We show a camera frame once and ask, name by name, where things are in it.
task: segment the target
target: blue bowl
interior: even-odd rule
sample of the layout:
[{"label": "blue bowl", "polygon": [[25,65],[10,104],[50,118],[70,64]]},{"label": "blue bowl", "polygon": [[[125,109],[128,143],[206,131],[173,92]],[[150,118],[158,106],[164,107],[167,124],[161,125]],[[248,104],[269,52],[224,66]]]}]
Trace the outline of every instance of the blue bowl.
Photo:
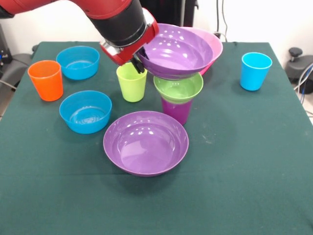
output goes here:
[{"label": "blue bowl", "polygon": [[82,91],[71,94],[60,105],[60,115],[69,128],[79,134],[103,129],[110,119],[111,99],[102,92]]},{"label": "blue bowl", "polygon": [[99,68],[100,53],[86,46],[69,47],[57,56],[63,74],[73,80],[84,80],[94,76]]}]

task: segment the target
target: red robot arm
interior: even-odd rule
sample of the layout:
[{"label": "red robot arm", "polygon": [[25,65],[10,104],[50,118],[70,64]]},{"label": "red robot arm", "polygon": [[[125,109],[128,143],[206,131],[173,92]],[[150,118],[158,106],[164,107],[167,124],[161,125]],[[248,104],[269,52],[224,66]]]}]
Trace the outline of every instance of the red robot arm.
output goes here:
[{"label": "red robot arm", "polygon": [[[0,18],[30,11],[55,0],[0,0]],[[72,0],[88,16],[100,34],[102,50],[117,64],[132,61],[138,72],[142,64],[134,58],[159,32],[154,17],[139,0]]]}]

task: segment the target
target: plastic cup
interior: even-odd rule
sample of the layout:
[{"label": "plastic cup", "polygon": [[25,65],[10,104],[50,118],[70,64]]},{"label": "plastic cup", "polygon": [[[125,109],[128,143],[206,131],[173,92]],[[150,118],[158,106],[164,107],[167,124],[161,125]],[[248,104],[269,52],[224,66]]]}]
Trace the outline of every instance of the plastic cup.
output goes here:
[{"label": "plastic cup", "polygon": [[28,75],[42,100],[55,101],[63,95],[61,66],[56,61],[43,60],[33,64]]},{"label": "plastic cup", "polygon": [[241,87],[248,91],[259,90],[271,65],[272,60],[267,55],[258,52],[244,54],[242,56]]},{"label": "plastic cup", "polygon": [[123,98],[128,102],[138,102],[143,99],[147,80],[147,70],[138,73],[132,63],[119,66],[116,70]]},{"label": "plastic cup", "polygon": [[199,94],[203,88],[203,78],[200,73],[175,81],[155,76],[153,81],[161,97],[174,104],[187,103]]},{"label": "plastic cup", "polygon": [[163,113],[175,118],[181,125],[184,125],[189,117],[192,101],[183,104],[174,104],[164,98],[162,100]]}]

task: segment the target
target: bowl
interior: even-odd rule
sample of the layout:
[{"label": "bowl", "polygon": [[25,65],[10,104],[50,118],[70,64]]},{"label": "bowl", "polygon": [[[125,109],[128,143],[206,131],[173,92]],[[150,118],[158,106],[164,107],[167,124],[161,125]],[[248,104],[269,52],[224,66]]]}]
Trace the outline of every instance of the bowl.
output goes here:
[{"label": "bowl", "polygon": [[223,44],[218,37],[216,37],[213,33],[205,31],[200,28],[193,28],[193,27],[183,27],[198,36],[202,37],[212,48],[213,50],[213,58],[212,61],[200,71],[201,75],[204,75],[205,72],[211,67],[211,65],[216,61],[217,58],[222,54],[223,51]]},{"label": "bowl", "polygon": [[123,171],[140,177],[153,177],[173,169],[185,157],[188,146],[183,126],[154,111],[120,117],[103,138],[108,158]]},{"label": "bowl", "polygon": [[203,88],[203,78],[200,73],[176,81],[170,81],[155,76],[153,82],[161,97],[173,104],[189,102],[199,94]]},{"label": "bowl", "polygon": [[60,105],[60,115],[68,127],[79,134],[103,129],[110,119],[111,99],[98,91],[71,94]]},{"label": "bowl", "polygon": [[97,73],[100,53],[87,46],[69,47],[61,51],[56,60],[66,77],[72,80],[84,80]]},{"label": "bowl", "polygon": [[158,24],[160,33],[147,45],[147,59],[138,52],[144,67],[153,75],[181,79],[203,70],[213,58],[210,45],[197,34],[171,24]]}]

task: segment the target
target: lime green bowl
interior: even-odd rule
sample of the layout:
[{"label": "lime green bowl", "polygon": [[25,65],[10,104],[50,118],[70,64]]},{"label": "lime green bowl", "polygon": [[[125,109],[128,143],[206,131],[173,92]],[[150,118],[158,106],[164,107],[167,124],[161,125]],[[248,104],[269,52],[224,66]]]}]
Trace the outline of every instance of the lime green bowl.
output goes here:
[{"label": "lime green bowl", "polygon": [[175,81],[155,76],[153,82],[160,95],[174,104],[183,104],[192,100],[203,88],[203,78],[200,73]]}]

